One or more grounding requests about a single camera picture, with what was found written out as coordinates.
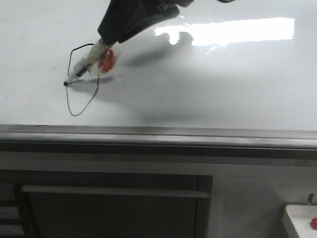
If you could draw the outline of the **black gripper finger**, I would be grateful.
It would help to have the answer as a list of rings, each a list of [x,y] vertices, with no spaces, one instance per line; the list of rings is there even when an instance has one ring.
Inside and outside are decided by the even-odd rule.
[[[112,0],[98,27],[106,45],[125,42],[149,26],[147,0]]]
[[[117,41],[123,43],[157,23],[175,18],[179,13],[178,7],[173,5],[163,11],[159,10],[155,13],[147,13],[145,16],[134,17]]]

